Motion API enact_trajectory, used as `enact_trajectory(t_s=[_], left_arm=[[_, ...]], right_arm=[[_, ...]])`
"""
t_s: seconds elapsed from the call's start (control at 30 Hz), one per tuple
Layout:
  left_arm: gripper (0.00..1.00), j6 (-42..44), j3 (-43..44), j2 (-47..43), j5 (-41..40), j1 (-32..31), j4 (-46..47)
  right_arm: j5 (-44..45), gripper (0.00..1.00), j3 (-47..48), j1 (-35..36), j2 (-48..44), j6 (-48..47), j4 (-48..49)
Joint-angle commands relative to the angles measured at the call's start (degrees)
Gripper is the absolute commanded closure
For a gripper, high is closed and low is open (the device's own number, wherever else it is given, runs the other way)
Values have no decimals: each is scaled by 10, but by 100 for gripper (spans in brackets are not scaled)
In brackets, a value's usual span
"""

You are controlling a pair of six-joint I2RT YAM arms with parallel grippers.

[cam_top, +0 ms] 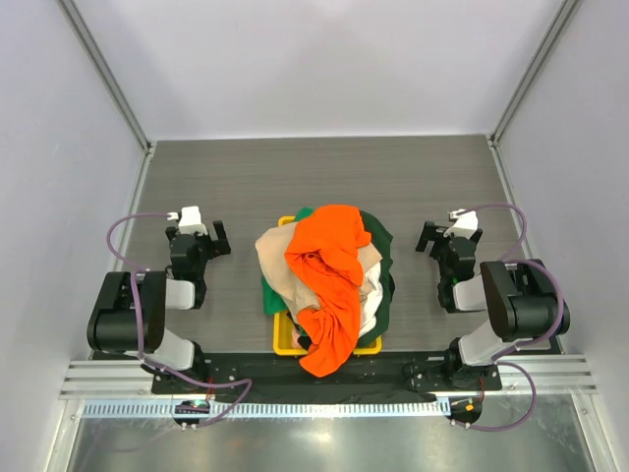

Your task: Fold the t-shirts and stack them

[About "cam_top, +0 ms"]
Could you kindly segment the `yellow plastic bin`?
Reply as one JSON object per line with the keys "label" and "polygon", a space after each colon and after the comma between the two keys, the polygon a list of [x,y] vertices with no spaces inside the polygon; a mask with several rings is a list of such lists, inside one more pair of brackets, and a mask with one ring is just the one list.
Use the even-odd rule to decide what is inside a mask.
{"label": "yellow plastic bin", "polygon": [[[302,349],[294,349],[291,346],[291,331],[296,329],[302,336]],[[367,347],[359,347],[358,343],[353,351],[355,356],[368,356],[379,353],[382,349],[382,335]],[[311,339],[299,324],[295,323],[292,314],[286,310],[273,315],[273,350],[280,356],[305,355],[311,345]]]}

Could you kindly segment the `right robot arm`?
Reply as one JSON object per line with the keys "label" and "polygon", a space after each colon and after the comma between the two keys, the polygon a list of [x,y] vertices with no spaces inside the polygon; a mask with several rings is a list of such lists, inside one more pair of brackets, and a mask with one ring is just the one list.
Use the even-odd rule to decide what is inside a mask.
{"label": "right robot arm", "polygon": [[417,391],[481,388],[498,375],[496,362],[524,346],[569,328],[569,310],[538,260],[483,262],[476,223],[424,223],[416,250],[437,262],[437,300],[447,313],[485,311],[487,320],[453,339],[441,362],[412,367]]}

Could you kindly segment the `orange t shirt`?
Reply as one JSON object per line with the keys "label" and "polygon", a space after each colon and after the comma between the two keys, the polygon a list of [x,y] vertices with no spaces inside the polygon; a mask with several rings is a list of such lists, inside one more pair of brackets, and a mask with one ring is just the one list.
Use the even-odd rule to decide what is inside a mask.
{"label": "orange t shirt", "polygon": [[311,339],[300,365],[317,378],[336,372],[357,345],[364,281],[359,250],[371,241],[356,207],[322,206],[297,223],[284,254],[289,268],[320,303],[319,309],[306,308],[297,315]]}

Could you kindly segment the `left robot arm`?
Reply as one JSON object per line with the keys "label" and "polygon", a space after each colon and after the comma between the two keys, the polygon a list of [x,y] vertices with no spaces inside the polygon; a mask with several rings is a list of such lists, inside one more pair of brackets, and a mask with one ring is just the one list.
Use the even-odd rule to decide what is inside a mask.
{"label": "left robot arm", "polygon": [[209,370],[200,346],[168,330],[166,312],[201,308],[207,262],[231,253],[221,220],[216,235],[202,224],[165,230],[170,265],[163,270],[110,271],[102,282],[87,323],[86,339],[96,353],[137,356],[156,377],[173,379],[184,391],[201,391]]}

